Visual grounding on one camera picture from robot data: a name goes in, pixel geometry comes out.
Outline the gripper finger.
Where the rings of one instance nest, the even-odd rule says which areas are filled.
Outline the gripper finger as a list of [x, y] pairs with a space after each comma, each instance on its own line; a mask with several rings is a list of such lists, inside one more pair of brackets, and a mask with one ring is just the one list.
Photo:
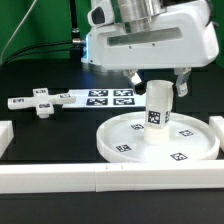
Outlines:
[[137, 70], [125, 70], [123, 74], [130, 81], [133, 90], [137, 95], [143, 95], [145, 93], [145, 85], [142, 82]]
[[176, 91], [179, 97], [184, 97], [188, 93], [187, 81], [191, 73], [190, 67], [175, 68], [174, 74], [177, 76]]

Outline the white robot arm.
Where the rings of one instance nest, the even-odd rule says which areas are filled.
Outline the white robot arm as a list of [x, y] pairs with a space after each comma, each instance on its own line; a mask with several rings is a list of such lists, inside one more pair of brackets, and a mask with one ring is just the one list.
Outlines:
[[164, 0], [91, 0], [91, 30], [82, 63], [92, 69], [121, 71], [139, 94], [138, 72], [172, 68], [176, 92], [188, 93], [191, 69], [214, 61], [219, 45], [209, 0], [166, 5]]

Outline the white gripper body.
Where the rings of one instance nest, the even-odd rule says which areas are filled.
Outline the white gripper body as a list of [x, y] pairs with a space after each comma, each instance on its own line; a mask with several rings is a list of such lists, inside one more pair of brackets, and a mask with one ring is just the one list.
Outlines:
[[98, 3], [87, 61], [106, 70], [203, 67], [219, 53], [208, 3]]

